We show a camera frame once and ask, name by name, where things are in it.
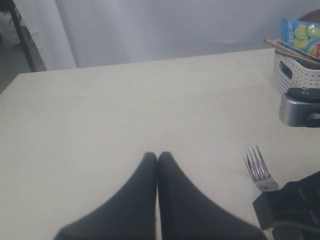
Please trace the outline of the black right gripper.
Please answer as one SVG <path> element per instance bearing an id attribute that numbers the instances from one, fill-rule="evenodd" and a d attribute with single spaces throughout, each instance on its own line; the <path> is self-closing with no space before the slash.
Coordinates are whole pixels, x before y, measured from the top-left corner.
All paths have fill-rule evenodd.
<path id="1" fill-rule="evenodd" d="M 263 192 L 253 201 L 260 228 L 275 240 L 320 238 L 320 173 Z"/>

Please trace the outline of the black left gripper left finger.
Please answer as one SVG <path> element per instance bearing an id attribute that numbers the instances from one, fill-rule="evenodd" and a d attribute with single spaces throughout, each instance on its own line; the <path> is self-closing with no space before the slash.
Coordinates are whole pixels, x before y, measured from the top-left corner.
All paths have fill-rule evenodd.
<path id="1" fill-rule="evenodd" d="M 153 240 L 156 237 L 157 164 L 146 152 L 127 182 L 100 207 L 64 226 L 57 240 Z"/>

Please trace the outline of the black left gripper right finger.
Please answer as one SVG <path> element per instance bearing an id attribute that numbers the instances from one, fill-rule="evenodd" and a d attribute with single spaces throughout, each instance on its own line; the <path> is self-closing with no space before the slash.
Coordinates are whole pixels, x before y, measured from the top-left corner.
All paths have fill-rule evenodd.
<path id="1" fill-rule="evenodd" d="M 170 152 L 157 163 L 158 204 L 164 240 L 265 240 L 257 227 L 206 197 L 180 169 Z"/>

